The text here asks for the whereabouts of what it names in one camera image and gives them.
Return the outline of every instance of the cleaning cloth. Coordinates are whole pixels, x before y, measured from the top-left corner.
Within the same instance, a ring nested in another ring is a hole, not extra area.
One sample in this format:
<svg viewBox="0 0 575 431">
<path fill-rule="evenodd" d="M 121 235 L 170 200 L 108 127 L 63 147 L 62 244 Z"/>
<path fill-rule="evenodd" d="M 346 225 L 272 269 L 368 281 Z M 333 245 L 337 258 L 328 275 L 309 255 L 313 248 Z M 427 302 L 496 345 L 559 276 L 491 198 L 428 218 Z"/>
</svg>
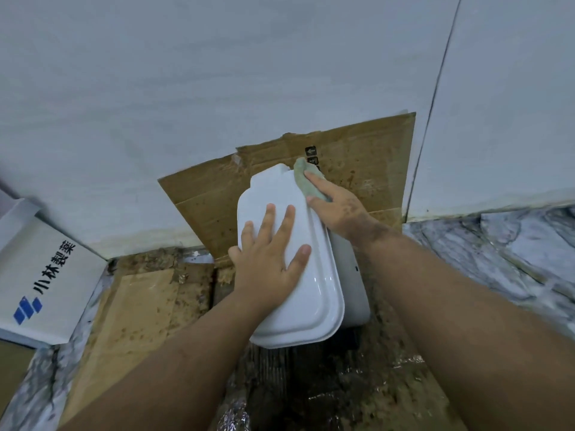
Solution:
<svg viewBox="0 0 575 431">
<path fill-rule="evenodd" d="M 315 166 L 313 163 L 308 163 L 304 157 L 298 158 L 295 165 L 293 165 L 293 176 L 296 180 L 296 184 L 299 187 L 299 190 L 302 191 L 304 196 L 317 196 L 319 199 L 324 201 L 331 201 L 330 198 L 322 194 L 319 189 L 306 178 L 304 171 L 309 171 L 324 180 L 326 179 L 321 171 L 317 168 L 317 166 Z"/>
</svg>

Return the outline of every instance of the hand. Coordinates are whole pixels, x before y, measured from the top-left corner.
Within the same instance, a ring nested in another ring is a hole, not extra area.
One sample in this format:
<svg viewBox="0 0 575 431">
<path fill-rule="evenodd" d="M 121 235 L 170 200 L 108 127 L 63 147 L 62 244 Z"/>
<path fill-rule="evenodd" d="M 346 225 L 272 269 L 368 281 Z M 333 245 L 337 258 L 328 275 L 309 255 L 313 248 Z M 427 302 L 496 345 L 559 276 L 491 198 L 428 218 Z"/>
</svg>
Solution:
<svg viewBox="0 0 575 431">
<path fill-rule="evenodd" d="M 286 269 L 284 253 L 296 208 L 287 207 L 282 224 L 272 236 L 275 217 L 276 206 L 268 204 L 257 238 L 254 239 L 253 222 L 248 221 L 241 232 L 242 249 L 233 246 L 228 250 L 236 267 L 234 293 L 243 294 L 265 316 L 282 304 L 296 287 L 312 252 L 311 246 L 302 245 Z"/>
<path fill-rule="evenodd" d="M 316 196 L 307 196 L 306 201 L 320 217 L 327 228 L 348 239 L 353 245 L 363 248 L 379 239 L 391 228 L 372 218 L 363 204 L 349 190 L 330 183 L 309 171 L 305 176 L 332 202 L 323 201 Z"/>
</svg>

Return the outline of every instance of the forearm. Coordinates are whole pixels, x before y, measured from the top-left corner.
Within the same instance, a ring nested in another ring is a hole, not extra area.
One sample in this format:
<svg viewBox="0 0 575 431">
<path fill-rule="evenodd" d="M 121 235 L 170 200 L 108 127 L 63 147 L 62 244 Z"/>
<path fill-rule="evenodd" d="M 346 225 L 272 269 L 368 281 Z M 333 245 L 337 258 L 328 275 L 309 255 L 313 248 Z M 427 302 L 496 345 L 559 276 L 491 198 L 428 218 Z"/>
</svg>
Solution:
<svg viewBox="0 0 575 431">
<path fill-rule="evenodd" d="M 365 248 L 386 297 L 468 424 L 567 426 L 571 340 L 399 233 Z"/>
<path fill-rule="evenodd" d="M 265 316 L 248 297 L 233 292 L 62 429 L 206 429 L 227 378 Z"/>
</svg>

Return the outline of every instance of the person's left arm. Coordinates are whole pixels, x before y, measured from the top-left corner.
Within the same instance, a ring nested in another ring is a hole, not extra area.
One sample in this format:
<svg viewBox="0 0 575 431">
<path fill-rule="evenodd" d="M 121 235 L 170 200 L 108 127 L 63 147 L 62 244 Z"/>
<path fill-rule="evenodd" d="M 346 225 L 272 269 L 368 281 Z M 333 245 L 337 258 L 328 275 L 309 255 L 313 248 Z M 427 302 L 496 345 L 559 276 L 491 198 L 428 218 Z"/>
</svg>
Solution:
<svg viewBox="0 0 575 431">
<path fill-rule="evenodd" d="M 295 208 L 289 206 L 275 236 L 273 204 L 268 204 L 257 237 L 247 222 L 241 235 L 243 250 L 229 250 L 236 266 L 234 292 L 166 341 L 61 430 L 207 429 L 250 336 L 289 296 L 308 262 L 311 247 L 303 245 L 287 269 L 284 264 L 294 217 Z"/>
</svg>

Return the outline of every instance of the wall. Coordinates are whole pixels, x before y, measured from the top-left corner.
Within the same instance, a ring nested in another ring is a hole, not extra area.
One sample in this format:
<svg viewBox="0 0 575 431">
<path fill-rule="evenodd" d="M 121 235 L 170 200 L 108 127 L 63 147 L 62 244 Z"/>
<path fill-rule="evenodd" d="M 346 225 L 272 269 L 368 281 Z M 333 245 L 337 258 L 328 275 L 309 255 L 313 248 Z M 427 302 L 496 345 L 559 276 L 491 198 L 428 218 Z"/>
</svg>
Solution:
<svg viewBox="0 0 575 431">
<path fill-rule="evenodd" d="M 462 0 L 408 220 L 575 202 L 575 0 Z"/>
<path fill-rule="evenodd" d="M 194 245 L 157 178 L 408 110 L 409 188 L 457 1 L 2 0 L 0 181 L 105 257 Z"/>
</svg>

